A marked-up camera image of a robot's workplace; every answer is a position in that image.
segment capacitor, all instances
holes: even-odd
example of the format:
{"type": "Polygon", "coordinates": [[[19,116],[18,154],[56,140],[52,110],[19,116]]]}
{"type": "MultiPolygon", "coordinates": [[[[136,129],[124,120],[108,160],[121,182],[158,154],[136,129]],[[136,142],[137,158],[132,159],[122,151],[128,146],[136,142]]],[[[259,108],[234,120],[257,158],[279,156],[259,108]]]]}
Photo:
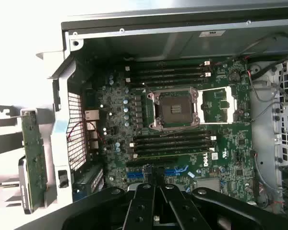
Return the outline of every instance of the capacitor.
{"type": "Polygon", "coordinates": [[[226,172],[226,168],[223,167],[223,166],[220,166],[220,167],[219,167],[219,170],[220,170],[221,173],[225,173],[225,172],[226,172]]]}

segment cpu socket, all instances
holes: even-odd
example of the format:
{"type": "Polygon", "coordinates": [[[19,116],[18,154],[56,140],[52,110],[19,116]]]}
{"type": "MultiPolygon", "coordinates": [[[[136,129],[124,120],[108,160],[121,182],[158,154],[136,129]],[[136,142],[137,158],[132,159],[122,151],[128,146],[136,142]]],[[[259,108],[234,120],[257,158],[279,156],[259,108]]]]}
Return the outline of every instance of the cpu socket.
{"type": "Polygon", "coordinates": [[[147,95],[153,101],[154,122],[151,129],[166,131],[198,126],[198,91],[192,87],[157,90],[147,95]]]}

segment screw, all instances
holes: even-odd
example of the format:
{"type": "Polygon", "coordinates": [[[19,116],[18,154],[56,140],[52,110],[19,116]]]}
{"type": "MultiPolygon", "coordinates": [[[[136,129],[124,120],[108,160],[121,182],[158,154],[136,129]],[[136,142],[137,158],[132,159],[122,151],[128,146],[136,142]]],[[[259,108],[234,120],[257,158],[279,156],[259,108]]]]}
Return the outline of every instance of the screw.
{"type": "Polygon", "coordinates": [[[166,188],[166,189],[173,189],[173,188],[174,188],[174,185],[172,185],[172,184],[167,184],[167,185],[165,186],[165,188],[166,188]]]}
{"type": "Polygon", "coordinates": [[[119,194],[120,193],[120,190],[119,189],[114,189],[113,191],[112,191],[112,194],[113,195],[116,195],[116,194],[119,194]]]}
{"type": "Polygon", "coordinates": [[[147,188],[150,188],[151,186],[149,184],[144,184],[143,185],[143,188],[147,189],[147,188]]]}
{"type": "Polygon", "coordinates": [[[201,195],[206,195],[207,194],[206,190],[203,190],[203,189],[200,189],[197,192],[198,192],[198,194],[201,194],[201,195]]]}

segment screw hole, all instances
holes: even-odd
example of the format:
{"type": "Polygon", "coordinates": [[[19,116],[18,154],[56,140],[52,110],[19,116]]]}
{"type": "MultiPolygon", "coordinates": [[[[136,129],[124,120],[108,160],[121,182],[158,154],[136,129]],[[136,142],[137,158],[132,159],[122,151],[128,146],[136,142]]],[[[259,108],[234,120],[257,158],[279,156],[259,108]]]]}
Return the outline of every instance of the screw hole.
{"type": "Polygon", "coordinates": [[[189,210],[189,209],[190,209],[190,207],[187,206],[187,205],[182,206],[182,208],[183,208],[184,210],[189,210]]]}
{"type": "Polygon", "coordinates": [[[144,209],[145,209],[145,206],[144,206],[144,205],[139,205],[139,206],[138,206],[138,209],[139,209],[139,210],[144,210],[144,209]]]}
{"type": "Polygon", "coordinates": [[[136,220],[136,222],[139,222],[139,223],[143,222],[143,218],[142,217],[137,217],[137,219],[135,219],[135,220],[136,220]]]}

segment motherboard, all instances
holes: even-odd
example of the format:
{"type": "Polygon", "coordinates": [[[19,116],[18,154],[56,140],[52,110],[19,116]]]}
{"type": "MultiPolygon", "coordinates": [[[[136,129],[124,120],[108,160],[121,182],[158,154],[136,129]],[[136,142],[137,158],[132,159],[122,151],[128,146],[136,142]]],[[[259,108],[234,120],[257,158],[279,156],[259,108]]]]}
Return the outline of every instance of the motherboard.
{"type": "Polygon", "coordinates": [[[143,182],[148,167],[186,192],[254,200],[250,86],[244,61],[125,62],[96,71],[84,93],[90,154],[107,186],[143,182]]]}

